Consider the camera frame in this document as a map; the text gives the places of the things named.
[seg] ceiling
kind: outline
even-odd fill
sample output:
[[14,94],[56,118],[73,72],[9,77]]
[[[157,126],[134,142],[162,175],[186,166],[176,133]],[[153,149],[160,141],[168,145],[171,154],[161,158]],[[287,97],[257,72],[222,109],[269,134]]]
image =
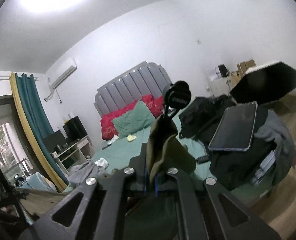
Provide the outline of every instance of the ceiling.
[[91,31],[156,1],[84,0],[63,11],[36,13],[20,0],[6,0],[0,8],[0,71],[45,73]]

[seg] air conditioner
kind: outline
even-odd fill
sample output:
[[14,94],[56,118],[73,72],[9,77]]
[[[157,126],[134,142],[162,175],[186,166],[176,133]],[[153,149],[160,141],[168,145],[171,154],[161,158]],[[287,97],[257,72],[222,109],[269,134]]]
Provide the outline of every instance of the air conditioner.
[[50,91],[57,88],[76,69],[75,61],[72,58],[68,58],[58,68],[51,71],[48,75]]

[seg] black umbrella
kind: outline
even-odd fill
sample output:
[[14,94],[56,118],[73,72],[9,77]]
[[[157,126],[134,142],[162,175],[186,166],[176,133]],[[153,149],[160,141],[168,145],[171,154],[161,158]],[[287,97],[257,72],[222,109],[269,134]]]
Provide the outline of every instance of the black umbrella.
[[248,69],[230,94],[237,103],[278,100],[296,88],[296,69],[282,61]]

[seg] gray headboard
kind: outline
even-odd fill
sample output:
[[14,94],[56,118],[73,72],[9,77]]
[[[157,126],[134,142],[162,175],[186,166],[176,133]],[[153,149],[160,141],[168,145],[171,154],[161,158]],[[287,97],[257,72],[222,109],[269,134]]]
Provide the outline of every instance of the gray headboard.
[[144,95],[162,95],[171,80],[161,65],[141,62],[97,89],[94,106],[100,116],[121,109]]

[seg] curtain rod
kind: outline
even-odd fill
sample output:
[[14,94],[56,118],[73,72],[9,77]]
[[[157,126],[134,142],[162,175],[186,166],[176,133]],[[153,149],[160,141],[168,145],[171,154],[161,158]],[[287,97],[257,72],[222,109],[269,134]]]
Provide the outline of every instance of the curtain rod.
[[10,79],[10,76],[0,76],[0,81],[3,81],[3,80],[9,80]]

